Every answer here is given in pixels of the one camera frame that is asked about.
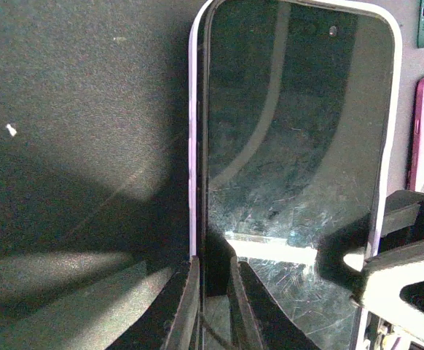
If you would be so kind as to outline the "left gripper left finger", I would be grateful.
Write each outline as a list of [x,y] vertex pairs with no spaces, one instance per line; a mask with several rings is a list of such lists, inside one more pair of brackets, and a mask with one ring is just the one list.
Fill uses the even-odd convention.
[[200,261],[182,263],[145,313],[117,339],[118,349],[200,347]]

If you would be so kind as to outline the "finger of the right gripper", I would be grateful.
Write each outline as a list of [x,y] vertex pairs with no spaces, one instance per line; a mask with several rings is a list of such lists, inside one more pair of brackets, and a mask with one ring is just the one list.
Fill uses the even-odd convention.
[[386,199],[379,250],[424,240],[424,194],[397,190]]
[[424,324],[424,311],[401,299],[403,288],[424,282],[424,240],[381,253],[365,263],[354,302],[392,324]]

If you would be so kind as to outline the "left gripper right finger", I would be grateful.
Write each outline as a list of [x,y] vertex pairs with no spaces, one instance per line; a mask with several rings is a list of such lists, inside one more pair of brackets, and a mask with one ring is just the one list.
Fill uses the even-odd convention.
[[251,266],[232,257],[228,298],[231,338],[238,349],[317,349],[283,312]]

